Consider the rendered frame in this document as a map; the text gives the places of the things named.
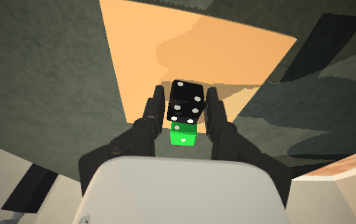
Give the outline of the green die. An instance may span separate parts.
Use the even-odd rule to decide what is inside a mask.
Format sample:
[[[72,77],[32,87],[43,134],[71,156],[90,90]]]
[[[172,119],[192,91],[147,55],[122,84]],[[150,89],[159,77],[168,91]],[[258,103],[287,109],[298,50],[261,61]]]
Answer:
[[[171,143],[173,145],[195,145],[197,123],[195,125],[171,121]]]

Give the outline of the orange flat mat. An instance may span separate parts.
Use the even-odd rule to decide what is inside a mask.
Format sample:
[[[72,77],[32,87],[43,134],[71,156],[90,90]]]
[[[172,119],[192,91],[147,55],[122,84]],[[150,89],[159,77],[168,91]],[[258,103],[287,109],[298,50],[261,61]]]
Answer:
[[[128,123],[142,118],[156,85],[166,119],[174,80],[216,87],[232,122],[297,38],[185,10],[131,0],[100,0]]]

